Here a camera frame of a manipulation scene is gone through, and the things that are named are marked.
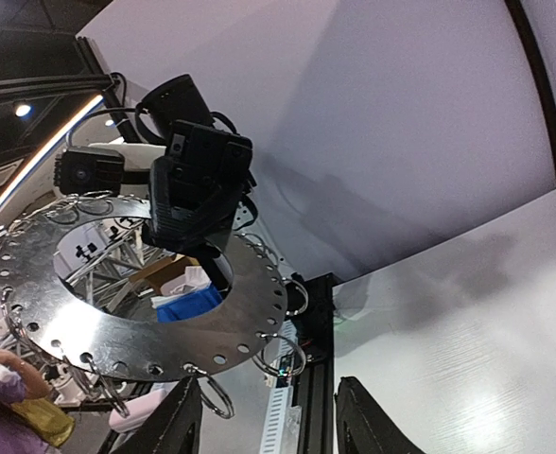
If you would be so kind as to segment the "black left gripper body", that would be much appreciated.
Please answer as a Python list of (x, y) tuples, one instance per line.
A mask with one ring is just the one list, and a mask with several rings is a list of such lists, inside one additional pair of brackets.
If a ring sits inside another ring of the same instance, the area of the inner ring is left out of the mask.
[(176, 120), (171, 124), (165, 154), (178, 163), (198, 168), (220, 183), (238, 183), (240, 197), (252, 162), (252, 141), (242, 135)]

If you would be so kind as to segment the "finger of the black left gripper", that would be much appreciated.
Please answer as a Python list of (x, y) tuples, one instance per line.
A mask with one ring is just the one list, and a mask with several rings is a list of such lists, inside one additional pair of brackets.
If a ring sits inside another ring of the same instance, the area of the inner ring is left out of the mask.
[(240, 200), (238, 183), (220, 183), (198, 168), (156, 159), (149, 172), (147, 243), (175, 253), (228, 230)]

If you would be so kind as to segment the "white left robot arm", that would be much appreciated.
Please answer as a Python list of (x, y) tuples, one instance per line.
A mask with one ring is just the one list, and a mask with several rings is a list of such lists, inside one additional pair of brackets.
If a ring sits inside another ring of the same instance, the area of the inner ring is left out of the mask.
[(209, 110), (188, 74), (158, 86), (131, 111), (139, 134), (165, 149), (149, 170), (146, 243), (189, 253), (229, 230), (256, 185), (252, 140)]

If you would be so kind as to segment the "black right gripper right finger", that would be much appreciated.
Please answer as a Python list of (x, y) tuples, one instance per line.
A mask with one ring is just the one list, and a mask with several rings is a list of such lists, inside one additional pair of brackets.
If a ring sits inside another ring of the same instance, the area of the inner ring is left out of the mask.
[(342, 377), (336, 394), (338, 453), (423, 454), (354, 376)]

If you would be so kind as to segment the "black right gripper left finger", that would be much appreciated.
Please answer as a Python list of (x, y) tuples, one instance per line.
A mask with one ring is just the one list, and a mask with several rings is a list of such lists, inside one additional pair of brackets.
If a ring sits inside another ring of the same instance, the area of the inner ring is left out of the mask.
[(113, 451), (119, 454), (197, 454), (202, 418), (198, 380), (188, 376), (160, 403), (144, 424)]

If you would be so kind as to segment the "silver key black tag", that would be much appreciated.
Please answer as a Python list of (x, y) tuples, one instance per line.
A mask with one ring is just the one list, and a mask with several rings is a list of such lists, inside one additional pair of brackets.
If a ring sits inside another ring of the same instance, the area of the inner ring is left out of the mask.
[(194, 256), (219, 291), (228, 292), (232, 288), (234, 274), (227, 258), (216, 247), (201, 245)]

